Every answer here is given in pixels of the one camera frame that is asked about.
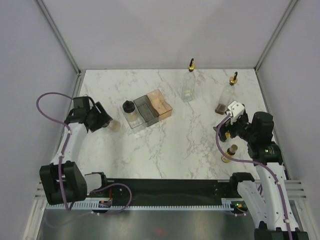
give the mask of black lid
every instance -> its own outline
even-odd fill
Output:
[[[135,104],[133,101],[125,101],[124,104],[122,105],[123,110],[127,113],[130,114],[135,110]]]

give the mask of white marble tabletop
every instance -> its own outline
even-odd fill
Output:
[[[80,96],[89,95],[110,116],[121,122],[117,133],[108,128],[89,132],[83,141],[77,165],[83,174],[104,172],[107,178],[229,179],[234,172],[258,174],[252,164],[221,160],[213,129],[224,116],[215,113],[220,94],[238,71],[234,99],[253,114],[265,111],[262,93],[253,69],[196,69],[195,99],[181,100],[182,79],[187,69],[87,70]],[[121,106],[160,89],[172,106],[172,116],[133,133]],[[236,158],[250,159],[247,143],[240,138],[221,143],[227,150],[238,145]]]

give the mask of gray wall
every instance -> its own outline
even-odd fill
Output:
[[[81,69],[254,67],[290,0],[44,0]]]
[[[320,1],[301,0],[259,76],[289,172],[302,180],[320,227]]]
[[[0,239],[19,240],[61,129],[37,112],[37,97],[72,94],[76,74],[32,0],[0,1],[0,33]],[[53,96],[41,107],[62,120],[68,105]]]

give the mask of gray floor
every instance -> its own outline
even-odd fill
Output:
[[[83,210],[46,210],[53,225]],[[45,223],[38,240],[253,240],[250,215],[234,217],[217,211],[125,211],[113,216],[90,214],[59,229]]]

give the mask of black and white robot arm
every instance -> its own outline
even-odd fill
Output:
[[[249,123],[245,106],[237,101],[227,107],[226,114],[230,118],[220,128],[219,139],[225,142],[229,136],[242,138],[247,142],[249,156],[253,161],[260,163],[255,168],[261,180],[264,199],[259,194],[250,173],[234,173],[230,178],[252,216],[256,227],[254,239],[288,240],[290,238],[287,223],[289,223],[294,240],[308,240],[308,234],[299,230],[289,203],[281,150],[272,141],[273,116],[267,112],[256,112],[252,122]],[[267,168],[276,176],[277,181]]]
[[[50,205],[64,202],[59,181],[59,160],[69,134],[61,162],[63,189],[67,202],[83,201],[92,190],[99,189],[105,184],[106,177],[103,172],[93,172],[83,176],[76,161],[88,131],[94,132],[107,127],[111,120],[102,105],[99,102],[94,103],[92,98],[82,96],[73,99],[73,109],[64,121],[69,130],[65,128],[58,151],[50,164],[42,166],[39,171],[46,199]]]

